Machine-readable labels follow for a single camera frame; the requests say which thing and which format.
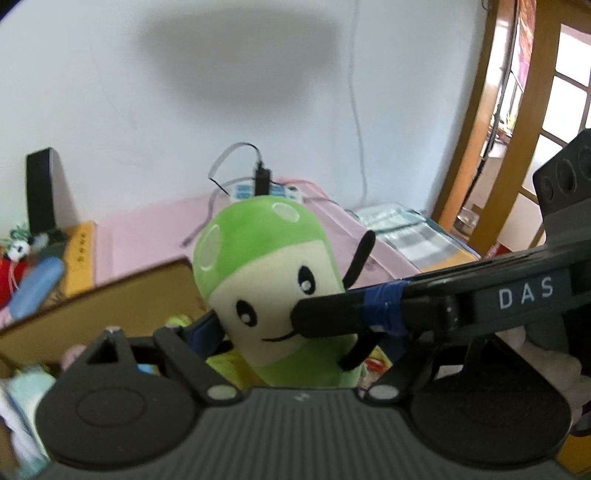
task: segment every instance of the gray ribbed panel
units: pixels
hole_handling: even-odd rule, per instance
[[[547,462],[515,472],[455,465],[415,439],[391,408],[352,391],[254,390],[240,405],[212,408],[175,451],[122,472],[51,465],[40,480],[559,480]]]

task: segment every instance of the green mushroom cap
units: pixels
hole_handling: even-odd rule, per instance
[[[283,247],[315,240],[324,242],[338,277],[328,237],[306,207],[272,196],[234,203],[213,218],[195,246],[195,282],[208,300],[219,284],[252,260]]]

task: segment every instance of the wooden door frame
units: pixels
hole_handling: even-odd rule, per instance
[[[495,244],[519,195],[546,115],[556,68],[560,28],[591,33],[590,9],[576,1],[537,0],[534,44],[513,137],[469,245],[481,255]]]
[[[451,230],[480,162],[480,152],[501,87],[503,68],[511,49],[515,0],[491,0],[476,79],[452,162],[431,217]]]

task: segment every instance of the white lettering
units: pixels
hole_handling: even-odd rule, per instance
[[[542,288],[544,289],[544,292],[542,293],[542,297],[547,299],[548,297],[551,297],[552,294],[554,293],[554,289],[552,288],[552,277],[546,277],[545,279],[542,280]]]
[[[526,300],[535,301],[534,293],[531,291],[530,284],[526,283],[523,287],[523,295],[521,297],[521,304],[523,305]]]
[[[510,289],[502,288],[499,290],[499,305],[501,310],[508,309],[511,305],[513,305],[513,293]]]

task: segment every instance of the green toy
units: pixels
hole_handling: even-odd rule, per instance
[[[307,208],[258,196],[223,209],[195,247],[193,272],[229,339],[268,385],[358,383],[361,367],[337,364],[355,335],[306,339],[291,326],[299,300],[345,290],[328,238]]]

